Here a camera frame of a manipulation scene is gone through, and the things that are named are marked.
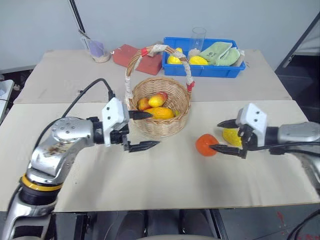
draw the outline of white wall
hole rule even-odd
[[[233,39],[260,49],[275,70],[320,10],[319,0],[76,0],[87,33],[110,49],[146,47],[163,37]]]
[[[80,48],[67,0],[0,0],[0,73],[36,65],[47,50]]]
[[[276,69],[320,9],[319,0],[76,0],[84,28],[108,49],[163,37],[233,39]],[[0,73],[35,65],[52,49],[82,49],[67,0],[0,0]]]

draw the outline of clear plastic cup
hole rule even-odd
[[[207,30],[203,27],[197,26],[192,29],[192,36],[190,41],[190,48],[188,52],[188,59],[196,56],[202,51]]]

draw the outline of blue plastic crate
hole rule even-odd
[[[183,54],[188,56],[191,38],[165,37],[163,44],[170,47],[182,48]],[[206,38],[203,42],[202,50],[207,49],[215,42],[232,43],[232,47],[237,47],[233,40]],[[182,64],[167,64],[169,54],[165,52],[162,56],[162,66],[164,74],[167,76],[185,76],[185,68]],[[191,75],[194,77],[215,77],[215,78],[235,78],[240,71],[246,68],[244,62],[240,66],[213,66],[213,65],[190,65]]]

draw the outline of green cloth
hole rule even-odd
[[[216,65],[217,59],[221,58],[230,48],[232,43],[216,41],[206,50],[200,52],[200,57],[208,61],[209,65]]]
[[[217,41],[200,52],[200,57],[208,61],[209,65],[230,66],[234,64],[240,56],[236,47],[232,47],[232,43]]]
[[[217,58],[215,61],[216,66],[230,66],[234,64],[240,57],[240,52],[236,47],[230,48],[225,55],[221,58]]]

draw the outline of lemon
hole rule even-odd
[[[192,56],[189,60],[192,65],[208,65],[208,61],[201,56]]]
[[[180,112],[178,110],[174,111],[174,116],[178,117],[180,115]]]
[[[226,140],[231,145],[234,145],[236,147],[242,146],[241,137],[238,136],[237,128],[224,128],[222,136],[224,140]]]
[[[182,48],[181,47],[177,47],[175,50],[177,50],[178,52],[182,53]],[[180,61],[179,58],[170,55],[168,57],[168,64],[182,64],[182,62]]]

